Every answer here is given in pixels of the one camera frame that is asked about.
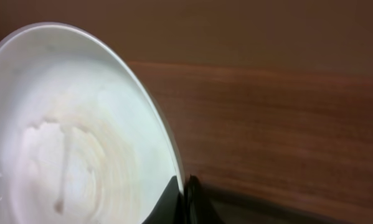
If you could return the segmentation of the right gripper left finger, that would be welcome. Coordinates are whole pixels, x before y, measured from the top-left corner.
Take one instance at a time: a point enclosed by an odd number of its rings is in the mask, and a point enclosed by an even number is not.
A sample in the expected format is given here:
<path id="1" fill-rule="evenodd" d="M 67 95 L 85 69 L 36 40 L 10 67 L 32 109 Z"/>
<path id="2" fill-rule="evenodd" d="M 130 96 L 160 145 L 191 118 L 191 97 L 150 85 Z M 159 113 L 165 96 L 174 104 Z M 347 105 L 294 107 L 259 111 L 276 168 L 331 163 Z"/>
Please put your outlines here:
<path id="1" fill-rule="evenodd" d="M 185 224 L 184 204 L 176 176 L 170 179 L 143 224 Z"/>

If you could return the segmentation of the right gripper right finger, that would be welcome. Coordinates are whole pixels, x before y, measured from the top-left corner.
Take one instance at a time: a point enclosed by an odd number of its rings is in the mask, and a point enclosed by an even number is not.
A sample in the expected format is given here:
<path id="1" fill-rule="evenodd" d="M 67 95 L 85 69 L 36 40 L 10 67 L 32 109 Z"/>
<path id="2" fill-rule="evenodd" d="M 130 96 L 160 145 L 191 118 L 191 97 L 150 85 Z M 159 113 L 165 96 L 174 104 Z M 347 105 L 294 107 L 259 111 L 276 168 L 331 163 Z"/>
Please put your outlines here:
<path id="1" fill-rule="evenodd" d="M 196 176 L 189 177 L 184 193 L 188 224 L 224 224 Z"/>

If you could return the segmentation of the white plate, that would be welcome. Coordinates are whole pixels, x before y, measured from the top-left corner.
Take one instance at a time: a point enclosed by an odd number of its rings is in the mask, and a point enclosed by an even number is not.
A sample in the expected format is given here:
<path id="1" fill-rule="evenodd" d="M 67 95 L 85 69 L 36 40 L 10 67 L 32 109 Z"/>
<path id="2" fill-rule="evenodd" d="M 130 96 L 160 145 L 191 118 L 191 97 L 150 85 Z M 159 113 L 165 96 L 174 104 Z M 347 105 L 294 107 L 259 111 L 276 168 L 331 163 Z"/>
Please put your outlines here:
<path id="1" fill-rule="evenodd" d="M 127 64 L 77 27 L 0 41 L 0 223 L 143 223 L 179 152 Z"/>

